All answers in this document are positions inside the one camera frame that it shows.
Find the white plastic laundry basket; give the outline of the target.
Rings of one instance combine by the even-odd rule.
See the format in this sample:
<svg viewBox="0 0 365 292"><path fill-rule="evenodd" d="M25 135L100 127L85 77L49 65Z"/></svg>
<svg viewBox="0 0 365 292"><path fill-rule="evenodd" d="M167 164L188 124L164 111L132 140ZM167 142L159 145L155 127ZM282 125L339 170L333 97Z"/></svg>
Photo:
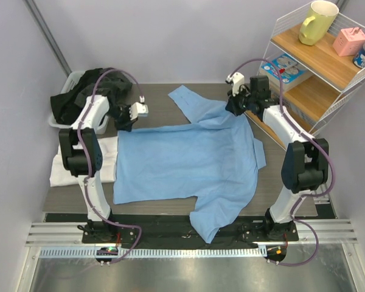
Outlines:
<svg viewBox="0 0 365 292"><path fill-rule="evenodd" d="M85 71L73 71L69 74L67 80L65 81L63 88L61 90L61 94L67 93L70 90L73 89L73 87L79 82L80 78L82 77L82 75L85 73ZM105 116L103 118L103 120L101 121L99 127L96 130L96 134L104 134L109 122L109 117ZM48 118L48 123L51 127L53 128L58 128L58 129L64 129L64 128L69 128L69 125L63 125L58 123L55 120L54 115L51 113L49 118Z"/></svg>

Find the black dark clothes pile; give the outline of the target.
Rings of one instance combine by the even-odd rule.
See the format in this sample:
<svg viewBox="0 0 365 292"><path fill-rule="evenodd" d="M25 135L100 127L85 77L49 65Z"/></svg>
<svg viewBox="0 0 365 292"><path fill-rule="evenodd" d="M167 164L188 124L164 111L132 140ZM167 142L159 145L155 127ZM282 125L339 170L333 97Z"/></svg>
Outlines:
<svg viewBox="0 0 365 292"><path fill-rule="evenodd" d="M52 113L57 123L71 125L76 121L86 104L86 99L92 95L96 81L106 71L107 68L87 70L72 89L50 98ZM121 72L111 72L102 78L96 94L108 98L108 116L116 117L118 108L123 105L132 85Z"/></svg>

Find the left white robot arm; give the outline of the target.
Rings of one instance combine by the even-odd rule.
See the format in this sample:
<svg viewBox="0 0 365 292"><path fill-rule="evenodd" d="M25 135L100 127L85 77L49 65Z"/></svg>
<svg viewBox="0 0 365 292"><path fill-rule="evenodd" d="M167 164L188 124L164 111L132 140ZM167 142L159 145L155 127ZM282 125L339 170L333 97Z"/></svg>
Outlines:
<svg viewBox="0 0 365 292"><path fill-rule="evenodd" d="M113 222L100 177L103 155L97 139L97 128L110 106L104 96L90 96L77 120L67 129L59 131L61 159L65 170L78 182L91 223L99 222L96 235L103 242L112 242L117 227L135 228L135 225Z"/></svg>

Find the folded white shirt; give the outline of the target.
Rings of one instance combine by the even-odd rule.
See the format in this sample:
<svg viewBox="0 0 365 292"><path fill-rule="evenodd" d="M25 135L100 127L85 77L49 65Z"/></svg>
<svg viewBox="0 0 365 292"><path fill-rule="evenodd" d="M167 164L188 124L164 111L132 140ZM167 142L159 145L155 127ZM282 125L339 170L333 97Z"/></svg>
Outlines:
<svg viewBox="0 0 365 292"><path fill-rule="evenodd" d="M113 183L116 179L118 140L119 138L117 136L98 139L103 156L103 164L100 170L100 178L103 183ZM61 150L58 147L57 154L52 161L50 186L61 187L77 184L77 179L71 175L69 170L64 169Z"/></svg>

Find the light blue long sleeve shirt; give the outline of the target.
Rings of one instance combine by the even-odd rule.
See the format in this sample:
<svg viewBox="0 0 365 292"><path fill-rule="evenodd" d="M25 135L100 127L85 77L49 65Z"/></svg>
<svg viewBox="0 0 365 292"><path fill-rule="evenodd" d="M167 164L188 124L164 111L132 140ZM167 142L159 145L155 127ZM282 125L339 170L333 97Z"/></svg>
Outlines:
<svg viewBox="0 0 365 292"><path fill-rule="evenodd" d="M247 118L226 111L224 101L185 86L169 97L188 123L119 132L113 201L194 196L190 224L210 243L253 199L258 172L266 166L263 144Z"/></svg>

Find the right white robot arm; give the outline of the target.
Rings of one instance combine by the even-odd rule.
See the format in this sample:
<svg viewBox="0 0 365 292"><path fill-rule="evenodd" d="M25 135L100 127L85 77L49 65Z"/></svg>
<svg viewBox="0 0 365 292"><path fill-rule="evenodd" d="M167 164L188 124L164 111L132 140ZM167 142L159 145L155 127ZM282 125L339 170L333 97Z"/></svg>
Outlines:
<svg viewBox="0 0 365 292"><path fill-rule="evenodd" d="M293 215L313 191L327 182L329 163L325 156L329 145L324 139L315 139L289 114L279 99L272 96L268 77L252 77L245 84L243 74L227 76L231 85L226 110L235 116L249 111L276 134L286 146L281 169L282 190L276 202L266 211L262 226L264 236L277 240L293 230Z"/></svg>

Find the blue white tissue pack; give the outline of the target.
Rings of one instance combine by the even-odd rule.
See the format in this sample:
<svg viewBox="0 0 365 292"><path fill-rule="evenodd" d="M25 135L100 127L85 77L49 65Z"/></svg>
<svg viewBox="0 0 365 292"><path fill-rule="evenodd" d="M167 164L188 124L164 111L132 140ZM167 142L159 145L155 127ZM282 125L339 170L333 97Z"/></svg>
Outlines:
<svg viewBox="0 0 365 292"><path fill-rule="evenodd" d="M282 76L283 92L286 92L309 79L313 74L305 66L298 63L288 54L279 55L271 60L279 69ZM259 68L259 75L266 75L270 87L279 90L279 78L270 63L263 63Z"/></svg>

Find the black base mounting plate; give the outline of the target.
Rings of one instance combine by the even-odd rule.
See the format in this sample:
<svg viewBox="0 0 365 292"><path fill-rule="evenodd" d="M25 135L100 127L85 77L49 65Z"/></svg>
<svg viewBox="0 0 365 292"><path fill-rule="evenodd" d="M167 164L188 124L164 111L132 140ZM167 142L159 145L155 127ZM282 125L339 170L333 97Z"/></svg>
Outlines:
<svg viewBox="0 0 365 292"><path fill-rule="evenodd" d="M190 224L187 215L116 215L121 224L136 224L142 235L136 249L243 249L256 248L259 243L296 242L297 228L290 223L284 229L267 232L265 217L239 216L206 243Z"/></svg>

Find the pink cube power adapter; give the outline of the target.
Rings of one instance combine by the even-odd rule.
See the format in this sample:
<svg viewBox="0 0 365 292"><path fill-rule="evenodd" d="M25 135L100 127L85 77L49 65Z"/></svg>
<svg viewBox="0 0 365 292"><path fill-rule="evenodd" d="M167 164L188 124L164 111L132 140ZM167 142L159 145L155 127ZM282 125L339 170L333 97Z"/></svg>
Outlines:
<svg viewBox="0 0 365 292"><path fill-rule="evenodd" d="M355 55L365 43L365 33L360 27L341 29L333 48L340 57Z"/></svg>

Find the yellow green ceramic mug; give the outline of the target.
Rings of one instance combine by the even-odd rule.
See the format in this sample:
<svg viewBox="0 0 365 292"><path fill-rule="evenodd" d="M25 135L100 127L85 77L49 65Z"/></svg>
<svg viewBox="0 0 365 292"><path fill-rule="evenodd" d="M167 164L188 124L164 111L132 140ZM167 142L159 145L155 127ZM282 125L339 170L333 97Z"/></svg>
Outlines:
<svg viewBox="0 0 365 292"><path fill-rule="evenodd" d="M315 45L326 34L338 13L338 6L330 1L313 1L299 29L299 41L304 45Z"/></svg>

